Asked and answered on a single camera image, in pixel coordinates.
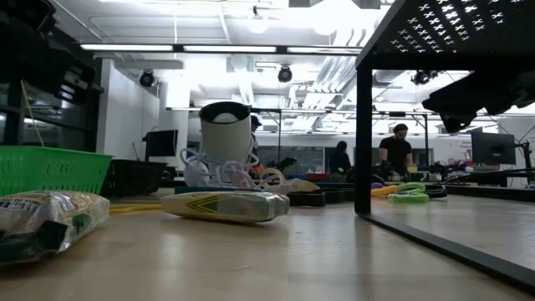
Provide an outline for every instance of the ceiling light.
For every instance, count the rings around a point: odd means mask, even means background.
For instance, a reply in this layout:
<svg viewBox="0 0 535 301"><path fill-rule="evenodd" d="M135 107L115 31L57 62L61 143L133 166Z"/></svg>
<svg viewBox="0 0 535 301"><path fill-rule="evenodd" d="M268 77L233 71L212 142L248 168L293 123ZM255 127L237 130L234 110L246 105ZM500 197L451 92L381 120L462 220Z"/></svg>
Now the ceiling light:
<svg viewBox="0 0 535 301"><path fill-rule="evenodd" d="M268 16L264 15L259 18L255 15L249 15L247 17L247 27L252 33L263 33L268 30Z"/></svg>
<svg viewBox="0 0 535 301"><path fill-rule="evenodd" d="M216 46L216 45L185 45L184 51L190 53L264 53L274 54L275 46Z"/></svg>
<svg viewBox="0 0 535 301"><path fill-rule="evenodd" d="M255 69L280 69L281 64L274 63L274 62L255 62L254 63Z"/></svg>
<svg viewBox="0 0 535 301"><path fill-rule="evenodd" d="M81 44L80 47L89 51L173 51L172 45L151 45L151 44Z"/></svg>
<svg viewBox="0 0 535 301"><path fill-rule="evenodd" d="M358 55L360 47L288 47L289 54Z"/></svg>
<svg viewBox="0 0 535 301"><path fill-rule="evenodd" d="M282 113L325 114L325 113L327 113L327 110L301 110L301 109L297 109L297 110L286 110L286 109L282 109L281 112L282 112Z"/></svg>
<svg viewBox="0 0 535 301"><path fill-rule="evenodd" d="M200 111L201 108L166 108L167 110L176 110L176 111L190 111L190 112L194 112L194 111Z"/></svg>
<svg viewBox="0 0 535 301"><path fill-rule="evenodd" d="M232 0L232 1L220 1L220 0L100 0L102 3L129 3L129 4L246 4L257 3L257 1L246 0ZM270 2L262 1L262 4L271 4Z"/></svg>
<svg viewBox="0 0 535 301"><path fill-rule="evenodd" d="M356 114L357 111L356 110L334 110L331 113L334 113L334 114Z"/></svg>

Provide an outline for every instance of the black metal table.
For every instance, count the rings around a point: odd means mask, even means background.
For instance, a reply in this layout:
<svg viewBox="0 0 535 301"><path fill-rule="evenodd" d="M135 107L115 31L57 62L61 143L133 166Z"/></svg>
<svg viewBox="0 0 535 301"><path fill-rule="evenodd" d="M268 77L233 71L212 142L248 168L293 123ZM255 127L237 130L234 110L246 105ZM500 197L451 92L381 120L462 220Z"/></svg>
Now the black metal table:
<svg viewBox="0 0 535 301"><path fill-rule="evenodd" d="M533 0L397 0L356 60L356 213L535 294L533 270L371 213L373 69L535 69Z"/></svg>

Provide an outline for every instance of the plastic bag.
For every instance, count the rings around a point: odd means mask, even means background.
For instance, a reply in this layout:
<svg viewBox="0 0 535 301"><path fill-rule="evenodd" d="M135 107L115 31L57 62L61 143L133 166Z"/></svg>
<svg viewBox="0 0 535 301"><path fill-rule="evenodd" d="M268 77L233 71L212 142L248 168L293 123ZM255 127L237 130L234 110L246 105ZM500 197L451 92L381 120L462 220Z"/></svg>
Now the plastic bag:
<svg viewBox="0 0 535 301"><path fill-rule="evenodd" d="M265 175L272 174L271 176L264 179ZM268 183L270 181L273 181L278 178L278 185L269 185ZM318 190L319 187L313 184L312 182L300 180L300 179L292 179L291 181L286 181L286 178L284 177L284 174L275 168L266 168L262 171L260 174L260 184L258 184L259 187L262 188L262 191L265 192L273 192L273 193L280 193L283 195L287 195L289 192L295 192L295 191L303 191L303 192L310 192Z"/></svg>
<svg viewBox="0 0 535 301"><path fill-rule="evenodd" d="M31 191L0 198L0 264L65 251L108 218L110 201L88 192Z"/></svg>
<svg viewBox="0 0 535 301"><path fill-rule="evenodd" d="M286 196L255 191L207 191L166 196L161 200L165 212L180 217L223 222L268 222L288 214Z"/></svg>

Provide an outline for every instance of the computer monitor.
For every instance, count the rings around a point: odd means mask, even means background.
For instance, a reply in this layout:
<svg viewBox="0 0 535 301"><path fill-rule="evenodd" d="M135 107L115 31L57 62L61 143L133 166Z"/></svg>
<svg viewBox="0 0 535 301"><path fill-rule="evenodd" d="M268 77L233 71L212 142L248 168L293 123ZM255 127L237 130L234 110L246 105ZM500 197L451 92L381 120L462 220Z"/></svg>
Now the computer monitor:
<svg viewBox="0 0 535 301"><path fill-rule="evenodd" d="M145 141L145 158L152 156L176 156L178 130L160 130L148 132Z"/></svg>
<svg viewBox="0 0 535 301"><path fill-rule="evenodd" d="M471 133L472 160L483 164L517 164L513 135Z"/></svg>

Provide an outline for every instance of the yellow object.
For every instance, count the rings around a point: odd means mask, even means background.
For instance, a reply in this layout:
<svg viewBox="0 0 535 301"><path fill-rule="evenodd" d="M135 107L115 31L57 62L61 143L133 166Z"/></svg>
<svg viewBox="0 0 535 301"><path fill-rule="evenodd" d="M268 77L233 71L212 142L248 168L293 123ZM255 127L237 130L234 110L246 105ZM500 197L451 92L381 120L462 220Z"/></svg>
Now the yellow object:
<svg viewBox="0 0 535 301"><path fill-rule="evenodd" d="M272 185L270 186L268 183L270 181L273 181L278 178L278 185ZM287 195L289 192L294 191L315 191L318 190L319 187L310 182L300 179L292 179L291 181L286 181L286 178L284 177L284 174L275 168L265 168L262 173L260 174L260 183L258 184L259 187L262 188L265 192L273 192L273 193L279 193L283 195Z"/></svg>
<svg viewBox="0 0 535 301"><path fill-rule="evenodd" d="M121 214L137 211L161 210L161 204L156 205L115 205L110 207L110 214Z"/></svg>
<svg viewBox="0 0 535 301"><path fill-rule="evenodd" d="M398 186L392 185L385 188L372 189L371 196L388 196L396 191L398 191Z"/></svg>
<svg viewBox="0 0 535 301"><path fill-rule="evenodd" d="M290 208L286 196L255 191L183 193L164 197L161 205L180 217L224 222L268 222L288 214Z"/></svg>

